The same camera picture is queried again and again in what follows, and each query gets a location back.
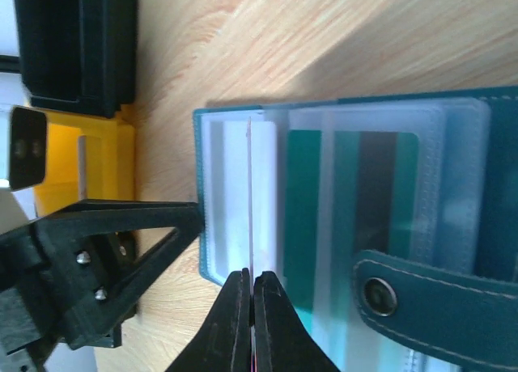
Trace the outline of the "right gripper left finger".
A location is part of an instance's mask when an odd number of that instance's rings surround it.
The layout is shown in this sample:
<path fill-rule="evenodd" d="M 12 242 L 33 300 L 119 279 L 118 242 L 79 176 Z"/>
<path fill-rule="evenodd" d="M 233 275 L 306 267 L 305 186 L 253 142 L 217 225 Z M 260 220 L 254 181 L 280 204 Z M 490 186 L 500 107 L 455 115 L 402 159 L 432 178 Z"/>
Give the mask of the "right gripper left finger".
<path fill-rule="evenodd" d="M 250 275 L 232 272 L 194 338 L 169 371 L 250 370 Z"/>

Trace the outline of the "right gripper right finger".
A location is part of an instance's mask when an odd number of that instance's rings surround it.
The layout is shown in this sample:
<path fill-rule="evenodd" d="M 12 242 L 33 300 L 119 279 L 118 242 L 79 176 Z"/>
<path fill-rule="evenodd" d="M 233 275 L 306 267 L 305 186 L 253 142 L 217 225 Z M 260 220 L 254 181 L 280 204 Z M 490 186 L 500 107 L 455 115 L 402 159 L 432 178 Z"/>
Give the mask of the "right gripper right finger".
<path fill-rule="evenodd" d="M 336 371 L 308 334 L 277 275 L 263 272 L 254 283 L 256 371 Z"/>

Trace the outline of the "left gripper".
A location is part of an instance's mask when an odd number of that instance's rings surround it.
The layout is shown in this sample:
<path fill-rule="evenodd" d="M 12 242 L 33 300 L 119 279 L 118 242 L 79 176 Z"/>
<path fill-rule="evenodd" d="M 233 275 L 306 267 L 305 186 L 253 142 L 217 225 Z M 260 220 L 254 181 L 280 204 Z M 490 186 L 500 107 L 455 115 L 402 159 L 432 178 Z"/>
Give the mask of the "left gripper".
<path fill-rule="evenodd" d="M 172 232 L 135 262 L 136 230 Z M 23 228 L 23 345 L 117 348 L 121 325 L 201 234 L 194 202 L 81 201 Z"/>

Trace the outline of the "black bin with teal cards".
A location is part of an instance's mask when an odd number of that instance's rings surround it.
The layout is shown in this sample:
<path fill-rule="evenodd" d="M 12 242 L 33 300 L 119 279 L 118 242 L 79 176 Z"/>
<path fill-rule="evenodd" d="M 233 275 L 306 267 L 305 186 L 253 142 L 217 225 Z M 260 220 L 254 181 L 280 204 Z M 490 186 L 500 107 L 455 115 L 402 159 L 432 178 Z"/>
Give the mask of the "black bin with teal cards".
<path fill-rule="evenodd" d="M 113 118 L 135 99 L 138 0 L 14 0 L 33 107 Z"/>

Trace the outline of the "teal card holder wallet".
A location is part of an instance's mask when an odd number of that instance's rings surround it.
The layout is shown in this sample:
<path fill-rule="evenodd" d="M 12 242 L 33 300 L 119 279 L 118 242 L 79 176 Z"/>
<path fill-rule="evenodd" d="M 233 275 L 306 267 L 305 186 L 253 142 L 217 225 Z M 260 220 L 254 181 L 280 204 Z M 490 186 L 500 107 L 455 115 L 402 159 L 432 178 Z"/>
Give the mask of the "teal card holder wallet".
<path fill-rule="evenodd" d="M 277 274 L 342 371 L 517 368 L 517 89 L 193 113 L 201 275 Z"/>

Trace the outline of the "teal VIP card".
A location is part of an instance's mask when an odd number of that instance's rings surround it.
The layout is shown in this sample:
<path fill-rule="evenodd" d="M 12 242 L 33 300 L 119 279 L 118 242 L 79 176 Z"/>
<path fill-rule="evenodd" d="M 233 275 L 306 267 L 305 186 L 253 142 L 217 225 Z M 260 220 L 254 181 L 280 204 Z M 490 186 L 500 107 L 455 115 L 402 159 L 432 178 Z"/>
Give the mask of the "teal VIP card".
<path fill-rule="evenodd" d="M 404 371 L 406 350 L 367 328 L 350 289 L 353 255 L 409 255 L 419 141 L 412 133 L 287 136 L 284 287 L 305 329 L 342 371 Z M 330 155 L 333 168 L 321 172 Z"/>

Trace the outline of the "yellow bin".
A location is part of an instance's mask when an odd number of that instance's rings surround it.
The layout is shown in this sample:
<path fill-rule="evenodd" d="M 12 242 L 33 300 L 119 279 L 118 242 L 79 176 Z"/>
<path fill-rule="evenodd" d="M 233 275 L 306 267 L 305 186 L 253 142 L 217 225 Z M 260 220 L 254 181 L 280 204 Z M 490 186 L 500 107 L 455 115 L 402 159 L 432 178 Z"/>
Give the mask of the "yellow bin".
<path fill-rule="evenodd" d="M 45 216 L 79 200 L 78 137 L 87 138 L 87 198 L 132 201 L 134 112 L 125 104 L 112 119 L 47 110 L 48 144 L 44 182 L 33 188 L 36 211 Z"/>

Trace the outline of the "white floral VIP card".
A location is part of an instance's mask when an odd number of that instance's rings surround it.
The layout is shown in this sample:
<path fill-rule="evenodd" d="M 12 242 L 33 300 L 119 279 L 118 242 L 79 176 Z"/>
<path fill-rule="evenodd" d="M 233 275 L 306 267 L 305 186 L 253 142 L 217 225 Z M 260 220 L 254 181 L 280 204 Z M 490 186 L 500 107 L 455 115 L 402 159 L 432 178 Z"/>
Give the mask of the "white floral VIP card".
<path fill-rule="evenodd" d="M 249 289 L 250 289 L 250 308 L 253 310 L 254 302 L 253 302 L 253 287 L 254 287 L 254 271 L 253 271 L 253 169 L 252 169 L 252 121 L 251 118 L 248 119 L 247 122 L 247 131 L 246 131 L 246 139 L 247 139 L 247 170 L 248 170 L 248 256 L 249 256 Z M 250 335 L 251 335 L 251 371 L 256 371 L 256 354 L 255 354 L 255 332 L 254 332 L 254 319 L 255 315 L 252 311 L 250 315 Z"/>
<path fill-rule="evenodd" d="M 209 125 L 206 160 L 206 237 L 211 272 L 219 281 L 249 267 L 247 121 Z M 277 128 L 252 121 L 253 271 L 277 268 Z"/>

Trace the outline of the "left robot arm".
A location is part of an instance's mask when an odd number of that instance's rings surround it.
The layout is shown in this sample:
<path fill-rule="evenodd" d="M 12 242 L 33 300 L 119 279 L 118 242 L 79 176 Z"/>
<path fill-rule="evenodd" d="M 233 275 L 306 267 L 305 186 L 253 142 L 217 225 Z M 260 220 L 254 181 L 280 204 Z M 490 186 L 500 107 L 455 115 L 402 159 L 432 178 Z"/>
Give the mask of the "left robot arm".
<path fill-rule="evenodd" d="M 1 205 L 4 371 L 106 338 L 204 225 L 194 202 L 82 200 L 34 220 L 9 192 Z"/>

